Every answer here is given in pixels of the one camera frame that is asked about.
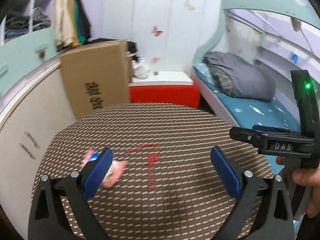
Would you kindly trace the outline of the person's right hand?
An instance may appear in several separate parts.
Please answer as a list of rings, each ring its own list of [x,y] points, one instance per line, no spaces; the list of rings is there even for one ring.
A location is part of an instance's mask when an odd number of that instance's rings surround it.
[[[312,187],[311,198],[305,208],[309,218],[316,217],[320,210],[320,172],[318,168],[299,168],[293,172],[292,180],[300,186]]]

